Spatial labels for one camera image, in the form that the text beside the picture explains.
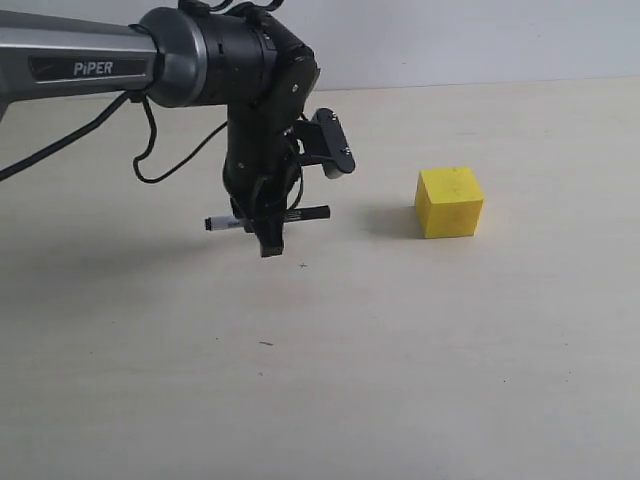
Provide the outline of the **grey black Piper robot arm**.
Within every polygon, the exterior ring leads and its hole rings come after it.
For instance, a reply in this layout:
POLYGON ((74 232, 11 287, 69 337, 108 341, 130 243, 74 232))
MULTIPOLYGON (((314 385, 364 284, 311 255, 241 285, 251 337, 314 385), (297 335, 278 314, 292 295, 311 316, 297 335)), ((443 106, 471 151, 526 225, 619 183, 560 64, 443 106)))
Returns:
POLYGON ((223 105, 223 170, 231 218, 209 231, 241 227, 265 257, 284 249, 289 222, 325 219, 301 207, 303 163, 294 127, 319 68, 311 48, 273 15, 274 6, 182 1, 127 26, 5 11, 1 15, 1 102, 112 92, 94 120, 1 172, 3 179, 96 130, 124 103, 185 108, 223 105))

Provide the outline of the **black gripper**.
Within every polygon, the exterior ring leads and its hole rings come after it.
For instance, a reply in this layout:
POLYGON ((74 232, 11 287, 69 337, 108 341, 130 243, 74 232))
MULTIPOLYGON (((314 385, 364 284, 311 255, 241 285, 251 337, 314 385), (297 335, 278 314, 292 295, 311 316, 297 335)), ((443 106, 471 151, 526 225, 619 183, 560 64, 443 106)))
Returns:
POLYGON ((288 197, 300 179, 290 130, 305 102, 276 100, 227 107, 227 154, 223 184, 234 212, 248 220, 263 258, 284 251, 288 197))

